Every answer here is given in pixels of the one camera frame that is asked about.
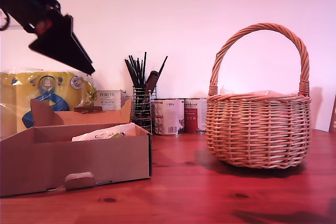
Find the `black cable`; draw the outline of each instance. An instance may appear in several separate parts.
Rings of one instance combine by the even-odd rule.
[[[2,11],[6,15],[6,17],[5,17],[6,24],[4,26],[0,27],[0,31],[6,30],[9,27],[9,23],[11,22],[8,12],[6,12],[5,10],[2,10]]]

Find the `tin label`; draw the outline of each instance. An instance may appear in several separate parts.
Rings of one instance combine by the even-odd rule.
[[[177,135],[184,132],[184,100],[156,100],[155,132],[160,135]]]
[[[205,99],[185,99],[184,103],[185,132],[205,133],[206,110],[207,110],[207,104]]]

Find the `metal tin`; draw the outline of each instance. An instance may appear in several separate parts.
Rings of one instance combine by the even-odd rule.
[[[184,124],[186,133],[206,132],[206,98],[184,100]]]
[[[184,99],[154,99],[155,133],[171,136],[184,133]]]

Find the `red wooden tabletop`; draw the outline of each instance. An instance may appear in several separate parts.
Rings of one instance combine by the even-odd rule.
[[[1,224],[336,223],[336,134],[314,131],[285,170],[229,166],[197,134],[154,136],[153,163],[151,179],[2,198]]]

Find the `plastic wrap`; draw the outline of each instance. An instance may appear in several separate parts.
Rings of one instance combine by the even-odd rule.
[[[54,111],[73,111],[96,99],[90,82],[71,72],[15,70],[1,73],[1,137],[34,126],[30,100],[46,102]]]

